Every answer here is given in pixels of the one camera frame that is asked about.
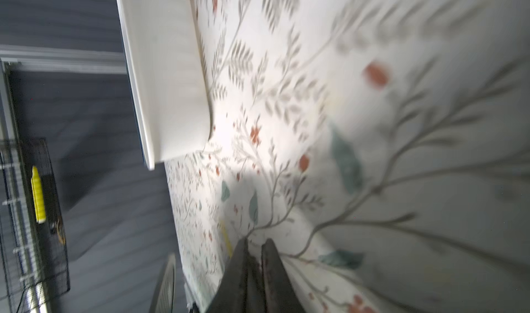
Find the grey perforated cable spool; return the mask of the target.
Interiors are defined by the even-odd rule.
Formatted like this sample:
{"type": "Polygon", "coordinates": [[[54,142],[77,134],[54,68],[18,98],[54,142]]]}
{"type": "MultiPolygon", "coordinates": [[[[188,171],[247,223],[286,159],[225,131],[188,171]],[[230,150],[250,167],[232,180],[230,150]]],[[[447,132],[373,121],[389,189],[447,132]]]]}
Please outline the grey perforated cable spool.
{"type": "Polygon", "coordinates": [[[172,313],[175,301],[176,256],[168,255],[160,271],[150,304],[150,313],[172,313]]]}

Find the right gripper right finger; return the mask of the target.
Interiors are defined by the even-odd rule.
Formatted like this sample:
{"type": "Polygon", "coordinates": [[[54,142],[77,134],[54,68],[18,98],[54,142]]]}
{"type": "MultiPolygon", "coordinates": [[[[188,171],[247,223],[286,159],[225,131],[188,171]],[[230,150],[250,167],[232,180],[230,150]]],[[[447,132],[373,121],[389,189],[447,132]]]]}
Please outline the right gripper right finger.
{"type": "Polygon", "coordinates": [[[305,313],[293,289],[274,241],[262,245],[262,276],[266,312],[305,313]]]}

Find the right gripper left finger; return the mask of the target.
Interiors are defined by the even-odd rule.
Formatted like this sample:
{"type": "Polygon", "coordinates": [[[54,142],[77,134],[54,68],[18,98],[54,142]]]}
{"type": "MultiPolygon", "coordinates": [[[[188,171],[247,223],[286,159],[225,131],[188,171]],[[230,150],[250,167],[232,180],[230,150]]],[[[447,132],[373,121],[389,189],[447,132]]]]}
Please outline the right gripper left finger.
{"type": "Polygon", "coordinates": [[[238,241],[221,284],[206,313],[243,313],[247,310],[248,241],[238,241]]]}

